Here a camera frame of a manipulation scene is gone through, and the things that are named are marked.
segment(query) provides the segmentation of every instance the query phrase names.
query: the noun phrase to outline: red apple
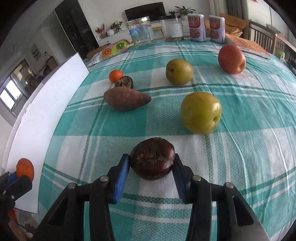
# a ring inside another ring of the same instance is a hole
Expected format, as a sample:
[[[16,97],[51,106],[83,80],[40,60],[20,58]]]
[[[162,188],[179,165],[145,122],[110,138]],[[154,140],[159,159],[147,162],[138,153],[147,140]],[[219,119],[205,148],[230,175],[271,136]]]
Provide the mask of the red apple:
[[[246,58],[235,45],[224,45],[219,51],[218,62],[221,68],[230,74],[239,74],[246,67]]]

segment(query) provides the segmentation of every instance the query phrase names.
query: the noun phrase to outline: small orange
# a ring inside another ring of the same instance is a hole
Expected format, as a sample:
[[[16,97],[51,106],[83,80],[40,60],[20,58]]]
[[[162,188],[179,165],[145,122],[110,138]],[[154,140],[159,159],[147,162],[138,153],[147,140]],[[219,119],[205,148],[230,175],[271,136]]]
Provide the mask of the small orange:
[[[27,176],[33,181],[34,179],[34,166],[30,160],[26,158],[21,158],[17,162],[17,177]]]
[[[123,72],[119,69],[115,69],[110,72],[109,74],[109,80],[112,83],[116,83],[121,77],[123,76]]]

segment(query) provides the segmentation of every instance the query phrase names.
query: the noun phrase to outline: white board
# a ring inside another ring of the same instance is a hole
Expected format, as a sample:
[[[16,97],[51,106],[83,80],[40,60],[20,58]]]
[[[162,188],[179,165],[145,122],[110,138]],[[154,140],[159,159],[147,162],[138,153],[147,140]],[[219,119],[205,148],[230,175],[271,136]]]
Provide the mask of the white board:
[[[76,53],[42,81],[18,116],[2,167],[14,172],[18,160],[27,158],[34,165],[35,175],[32,190],[15,202],[16,208],[38,213],[41,171],[49,143],[66,106],[88,74]]]

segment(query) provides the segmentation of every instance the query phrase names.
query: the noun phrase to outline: television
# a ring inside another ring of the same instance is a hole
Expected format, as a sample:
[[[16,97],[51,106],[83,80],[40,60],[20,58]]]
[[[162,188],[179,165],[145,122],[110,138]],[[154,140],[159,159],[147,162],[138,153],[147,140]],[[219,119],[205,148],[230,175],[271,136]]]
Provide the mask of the television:
[[[160,16],[166,16],[163,2],[150,3],[125,10],[128,21],[149,16],[150,21],[158,21]]]

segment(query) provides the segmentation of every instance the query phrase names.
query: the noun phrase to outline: brown chestnut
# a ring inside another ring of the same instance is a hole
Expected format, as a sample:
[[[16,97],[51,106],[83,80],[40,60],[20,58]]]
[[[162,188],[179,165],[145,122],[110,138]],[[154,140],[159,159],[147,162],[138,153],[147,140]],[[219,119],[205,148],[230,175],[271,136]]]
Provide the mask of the brown chestnut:
[[[158,180],[169,174],[174,158],[174,146],[165,139],[154,137],[132,149],[130,166],[141,178]]]
[[[114,85],[114,87],[124,86],[133,89],[133,79],[129,76],[121,77]]]

